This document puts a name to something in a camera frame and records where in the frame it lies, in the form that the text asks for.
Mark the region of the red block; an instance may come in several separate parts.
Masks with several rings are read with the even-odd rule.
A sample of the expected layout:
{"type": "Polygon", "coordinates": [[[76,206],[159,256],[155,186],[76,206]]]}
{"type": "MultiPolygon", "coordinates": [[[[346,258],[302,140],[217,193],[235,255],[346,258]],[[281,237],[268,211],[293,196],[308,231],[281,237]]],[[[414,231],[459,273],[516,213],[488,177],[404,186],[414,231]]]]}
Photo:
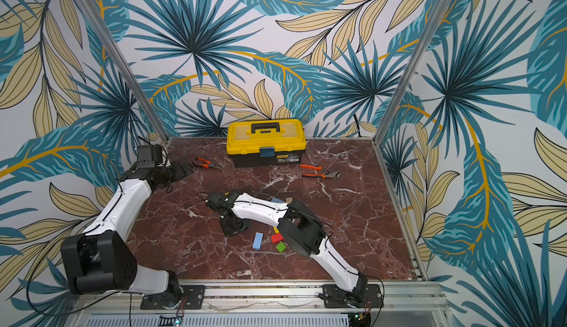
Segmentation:
{"type": "Polygon", "coordinates": [[[271,242],[273,244],[279,244],[280,242],[282,242],[284,240],[284,237],[282,234],[280,233],[276,233],[274,235],[271,236],[271,242]]]}

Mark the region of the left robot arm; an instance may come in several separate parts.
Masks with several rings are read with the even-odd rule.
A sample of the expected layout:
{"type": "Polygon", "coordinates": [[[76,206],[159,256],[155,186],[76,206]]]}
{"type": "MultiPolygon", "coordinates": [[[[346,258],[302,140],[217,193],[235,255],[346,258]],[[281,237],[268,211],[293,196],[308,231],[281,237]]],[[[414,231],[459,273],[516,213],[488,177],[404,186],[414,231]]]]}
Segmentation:
{"type": "Polygon", "coordinates": [[[152,193],[192,173],[188,161],[170,161],[162,146],[140,146],[136,162],[118,179],[118,189],[100,215],[82,233],[63,241],[61,257],[71,293],[181,297],[176,274],[139,265],[126,240],[152,193]]]}

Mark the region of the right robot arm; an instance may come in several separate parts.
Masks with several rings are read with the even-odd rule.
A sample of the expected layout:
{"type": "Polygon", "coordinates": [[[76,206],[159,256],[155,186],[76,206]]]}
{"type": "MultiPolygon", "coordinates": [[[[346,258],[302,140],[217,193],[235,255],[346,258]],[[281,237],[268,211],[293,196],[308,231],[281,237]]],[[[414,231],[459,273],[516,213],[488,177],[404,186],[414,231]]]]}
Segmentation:
{"type": "Polygon", "coordinates": [[[323,229],[323,222],[302,201],[265,201],[242,191],[231,191],[213,192],[205,203],[219,214],[227,237],[243,232],[252,221],[275,227],[296,253],[309,256],[323,267],[338,289],[359,300],[363,298],[368,278],[339,254],[323,229]]]}

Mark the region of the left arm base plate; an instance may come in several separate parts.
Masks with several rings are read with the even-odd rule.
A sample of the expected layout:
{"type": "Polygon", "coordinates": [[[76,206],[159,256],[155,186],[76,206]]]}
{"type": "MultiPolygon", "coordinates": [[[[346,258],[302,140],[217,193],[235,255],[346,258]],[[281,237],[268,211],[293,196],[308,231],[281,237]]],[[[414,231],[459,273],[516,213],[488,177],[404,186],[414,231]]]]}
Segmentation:
{"type": "Polygon", "coordinates": [[[145,295],[141,310],[177,311],[181,309],[200,310],[205,297],[205,285],[184,285],[180,292],[163,292],[145,295]]]}

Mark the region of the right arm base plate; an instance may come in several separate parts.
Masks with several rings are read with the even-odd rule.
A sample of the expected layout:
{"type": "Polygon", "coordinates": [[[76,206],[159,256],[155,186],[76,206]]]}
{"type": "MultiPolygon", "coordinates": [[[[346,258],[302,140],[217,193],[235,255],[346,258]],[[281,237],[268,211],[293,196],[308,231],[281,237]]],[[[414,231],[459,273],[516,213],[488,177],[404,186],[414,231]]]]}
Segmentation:
{"type": "Polygon", "coordinates": [[[326,309],[378,309],[384,306],[384,295],[378,284],[367,285],[360,295],[343,291],[336,285],[326,284],[318,297],[324,302],[326,309]]]}

